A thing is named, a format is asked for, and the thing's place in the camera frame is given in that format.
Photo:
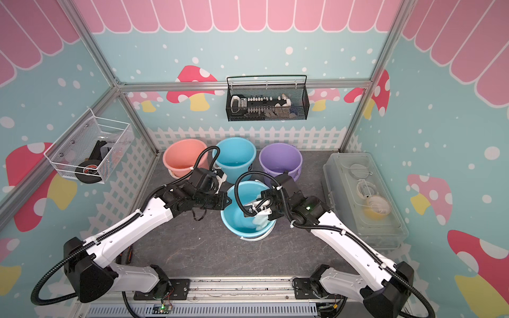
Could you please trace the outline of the light green cloth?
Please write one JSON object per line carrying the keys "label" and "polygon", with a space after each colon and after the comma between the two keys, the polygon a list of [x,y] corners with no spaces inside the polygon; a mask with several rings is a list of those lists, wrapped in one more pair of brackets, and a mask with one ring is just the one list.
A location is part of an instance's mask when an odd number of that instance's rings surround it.
{"label": "light green cloth", "polygon": [[252,222],[256,231],[270,229],[273,226],[273,222],[269,219],[269,215],[264,215],[261,213],[253,217]]}

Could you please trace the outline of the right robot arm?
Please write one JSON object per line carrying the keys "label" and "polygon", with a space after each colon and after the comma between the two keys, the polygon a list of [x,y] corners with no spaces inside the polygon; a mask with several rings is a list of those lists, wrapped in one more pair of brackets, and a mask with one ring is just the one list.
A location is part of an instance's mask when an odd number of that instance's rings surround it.
{"label": "right robot arm", "polygon": [[252,172],[241,174],[231,188],[235,204],[245,217],[286,217],[291,228],[318,237],[356,270],[356,274],[349,274],[321,267],[314,274],[320,290],[362,303],[373,317],[408,317],[403,308],[414,295],[428,317],[436,316],[431,303],[414,287],[414,269],[408,263],[396,263],[367,245],[322,200],[306,197],[288,174],[273,177],[258,172],[270,180],[270,185],[253,201],[244,203],[239,191],[244,178],[250,175]]}

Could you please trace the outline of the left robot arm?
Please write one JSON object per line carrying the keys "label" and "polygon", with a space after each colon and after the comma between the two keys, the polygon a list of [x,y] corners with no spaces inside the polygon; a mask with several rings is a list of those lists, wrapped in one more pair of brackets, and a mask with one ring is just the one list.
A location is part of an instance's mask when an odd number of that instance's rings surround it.
{"label": "left robot arm", "polygon": [[[136,267],[115,262],[128,247],[160,225],[187,211],[223,210],[231,199],[221,191],[226,175],[210,164],[195,164],[187,175],[154,189],[140,208],[110,228],[81,241],[72,238],[64,245],[64,258],[35,285],[30,300],[36,306],[49,306],[72,298],[82,303],[95,301],[109,292],[128,291],[164,300],[174,287],[160,266]],[[57,298],[42,299],[42,287],[60,269],[74,291]]]}

